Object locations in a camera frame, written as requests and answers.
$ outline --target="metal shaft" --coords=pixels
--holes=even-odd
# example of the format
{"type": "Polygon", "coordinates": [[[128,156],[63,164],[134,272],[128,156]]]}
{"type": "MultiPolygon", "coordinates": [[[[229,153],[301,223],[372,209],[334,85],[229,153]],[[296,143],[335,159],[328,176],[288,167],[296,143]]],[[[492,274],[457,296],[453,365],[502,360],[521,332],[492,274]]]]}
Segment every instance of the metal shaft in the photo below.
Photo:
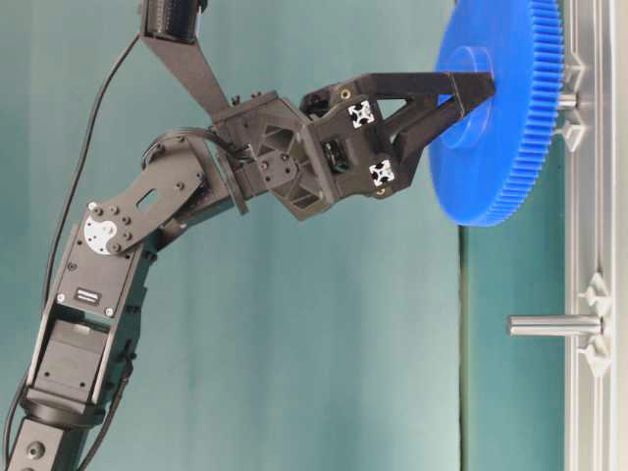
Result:
{"type": "Polygon", "coordinates": [[[512,316],[511,336],[579,337],[602,333],[602,320],[594,316],[512,316]]]}
{"type": "Polygon", "coordinates": [[[558,98],[558,109],[564,111],[574,110],[578,106],[578,95],[575,93],[561,93],[558,98]]]}

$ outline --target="screw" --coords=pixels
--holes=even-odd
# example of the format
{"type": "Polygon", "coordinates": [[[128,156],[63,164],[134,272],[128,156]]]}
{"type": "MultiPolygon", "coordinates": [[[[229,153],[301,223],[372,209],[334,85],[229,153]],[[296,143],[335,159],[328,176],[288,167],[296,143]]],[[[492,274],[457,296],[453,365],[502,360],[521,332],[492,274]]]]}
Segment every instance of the screw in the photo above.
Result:
{"type": "Polygon", "coordinates": [[[144,252],[144,257],[146,257],[146,260],[150,260],[151,262],[156,262],[157,261],[157,254],[154,252],[144,252]]]}
{"type": "Polygon", "coordinates": [[[46,447],[42,442],[32,442],[26,447],[28,459],[39,459],[46,452],[46,447]]]}

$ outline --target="blue plastic gear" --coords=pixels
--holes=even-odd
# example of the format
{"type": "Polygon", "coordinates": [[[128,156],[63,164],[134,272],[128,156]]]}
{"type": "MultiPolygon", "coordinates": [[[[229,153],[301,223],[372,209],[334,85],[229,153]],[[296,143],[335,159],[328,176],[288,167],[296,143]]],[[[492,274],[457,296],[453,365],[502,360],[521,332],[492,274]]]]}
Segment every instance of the blue plastic gear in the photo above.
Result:
{"type": "Polygon", "coordinates": [[[551,144],[562,88],[555,0],[459,0],[438,71],[493,73],[496,95],[430,146],[441,206],[462,226],[494,226],[534,186],[551,144]]]}

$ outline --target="black cable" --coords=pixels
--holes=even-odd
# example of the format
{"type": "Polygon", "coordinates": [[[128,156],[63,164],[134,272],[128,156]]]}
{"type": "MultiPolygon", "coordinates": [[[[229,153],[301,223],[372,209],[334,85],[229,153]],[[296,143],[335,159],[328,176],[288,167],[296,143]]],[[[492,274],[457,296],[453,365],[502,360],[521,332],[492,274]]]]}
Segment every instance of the black cable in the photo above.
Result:
{"type": "Polygon", "coordinates": [[[75,168],[75,172],[72,177],[72,182],[70,183],[70,189],[68,190],[68,194],[66,194],[66,200],[63,203],[63,208],[61,210],[61,215],[59,216],[59,220],[57,222],[57,229],[55,230],[55,234],[52,239],[52,244],[50,246],[50,253],[48,254],[48,263],[46,264],[46,272],[43,281],[43,289],[42,289],[42,306],[41,310],[45,309],[46,302],[48,301],[48,294],[50,291],[50,281],[52,280],[52,270],[54,268],[55,257],[57,255],[57,251],[59,249],[59,241],[61,240],[61,235],[63,233],[63,228],[66,225],[66,221],[68,220],[68,213],[70,212],[70,207],[72,206],[72,201],[75,197],[75,193],[77,192],[77,186],[79,185],[80,175],[82,174],[82,169],[85,166],[85,160],[87,160],[87,152],[89,151],[89,144],[91,143],[91,137],[94,131],[94,125],[96,123],[96,117],[98,116],[98,111],[100,110],[100,105],[102,103],[102,99],[113,79],[114,75],[120,68],[129,53],[136,45],[139,40],[139,33],[135,35],[132,39],[131,43],[125,48],[120,57],[116,60],[114,67],[111,69],[105,80],[100,85],[100,89],[98,90],[98,94],[96,95],[96,99],[94,101],[93,107],[91,108],[91,114],[89,115],[89,121],[87,122],[87,131],[85,132],[85,137],[82,142],[82,149],[80,150],[80,156],[78,158],[77,167],[75,168]]]}
{"type": "Polygon", "coordinates": [[[238,155],[241,154],[244,149],[235,149],[232,144],[222,139],[215,131],[206,130],[204,128],[176,128],[174,130],[164,132],[160,136],[153,139],[153,141],[146,148],[144,154],[142,155],[141,169],[144,170],[146,168],[146,165],[150,163],[150,159],[153,156],[152,150],[157,145],[159,145],[162,141],[168,138],[176,137],[179,135],[195,135],[197,137],[202,137],[203,139],[215,144],[217,147],[223,150],[229,158],[240,164],[245,164],[252,161],[250,157],[238,157],[238,155]]]}
{"type": "Polygon", "coordinates": [[[105,417],[105,421],[102,423],[100,430],[98,431],[98,435],[94,439],[94,443],[89,448],[89,451],[85,455],[85,458],[82,460],[82,463],[78,467],[77,471],[85,471],[93,457],[98,452],[98,449],[105,441],[105,437],[107,436],[107,432],[109,432],[109,427],[114,420],[118,407],[120,406],[120,402],[122,402],[122,394],[129,383],[129,378],[133,372],[133,363],[132,358],[127,357],[127,366],[125,367],[125,371],[122,375],[122,379],[118,384],[118,388],[116,389],[116,393],[114,395],[113,400],[111,401],[111,405],[109,406],[109,412],[107,413],[107,417],[105,417]]]}
{"type": "MultiPolygon", "coordinates": [[[[66,226],[66,222],[68,220],[68,214],[70,213],[70,208],[72,206],[75,193],[77,192],[77,187],[79,186],[80,176],[85,166],[85,161],[87,160],[87,153],[89,151],[89,145],[91,143],[91,138],[94,131],[94,125],[96,123],[96,117],[98,116],[98,111],[100,110],[100,105],[102,104],[103,97],[105,95],[105,92],[107,91],[107,88],[109,88],[109,84],[111,83],[111,80],[113,79],[114,75],[116,74],[120,66],[122,66],[122,63],[125,62],[125,59],[127,59],[131,50],[136,45],[138,40],[139,40],[139,32],[132,39],[131,43],[120,54],[120,56],[114,63],[113,68],[111,69],[111,71],[109,72],[105,80],[102,82],[102,84],[100,85],[100,89],[98,90],[98,93],[96,94],[96,99],[94,100],[94,104],[91,108],[89,121],[87,122],[87,130],[85,132],[85,137],[83,139],[82,148],[80,150],[80,156],[78,157],[77,166],[72,176],[70,189],[68,190],[68,193],[66,194],[66,199],[63,203],[61,215],[59,216],[59,219],[57,221],[57,227],[55,229],[55,234],[53,235],[52,243],[50,246],[50,252],[48,254],[48,261],[46,264],[46,270],[44,272],[43,287],[41,290],[41,312],[42,313],[46,307],[46,303],[48,302],[48,296],[50,294],[50,283],[52,280],[52,271],[54,269],[54,263],[55,263],[55,258],[57,256],[57,251],[59,250],[59,241],[61,240],[63,229],[66,226]]],[[[18,408],[18,403],[20,401],[20,396],[22,395],[25,385],[26,385],[26,375],[23,377],[23,379],[20,382],[20,385],[18,386],[18,389],[16,390],[16,394],[14,395],[14,398],[9,407],[9,414],[7,415],[7,420],[5,422],[5,426],[3,429],[3,435],[2,435],[3,459],[5,463],[4,468],[6,470],[9,469],[9,462],[11,460],[9,448],[10,448],[10,436],[11,436],[11,428],[13,425],[13,419],[15,417],[16,409],[18,408]]],[[[113,407],[113,403],[109,409],[110,414],[111,414],[112,407],[113,407]]]]}
{"type": "Polygon", "coordinates": [[[22,376],[20,380],[20,385],[16,389],[15,394],[13,395],[13,399],[11,399],[11,405],[9,406],[9,413],[7,414],[7,418],[4,422],[4,430],[2,431],[2,459],[3,459],[3,469],[9,469],[9,453],[11,452],[11,429],[13,428],[13,419],[16,415],[16,410],[18,409],[18,403],[20,402],[20,397],[22,396],[22,392],[24,391],[24,386],[26,385],[26,378],[28,376],[28,370],[22,376]]]}

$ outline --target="black robotic arm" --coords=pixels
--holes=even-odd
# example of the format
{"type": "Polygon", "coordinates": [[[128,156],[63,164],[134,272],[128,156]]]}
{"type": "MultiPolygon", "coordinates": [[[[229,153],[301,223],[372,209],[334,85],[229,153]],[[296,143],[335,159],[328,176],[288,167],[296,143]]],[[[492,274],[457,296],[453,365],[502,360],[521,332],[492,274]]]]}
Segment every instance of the black robotic arm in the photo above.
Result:
{"type": "Polygon", "coordinates": [[[309,93],[298,107],[274,91],[230,105],[195,39],[204,6],[143,3],[141,39],[213,126],[155,139],[137,180],[89,203],[73,228],[43,312],[8,471],[74,471],[89,430],[104,420],[106,432],[107,404],[111,417],[131,374],[144,282],[161,249],[234,205],[245,213],[246,201],[267,191],[298,220],[353,194],[387,198],[411,185],[427,144],[495,93],[489,74],[369,74],[309,93]],[[379,102],[390,99],[405,105],[384,118],[379,102]]]}

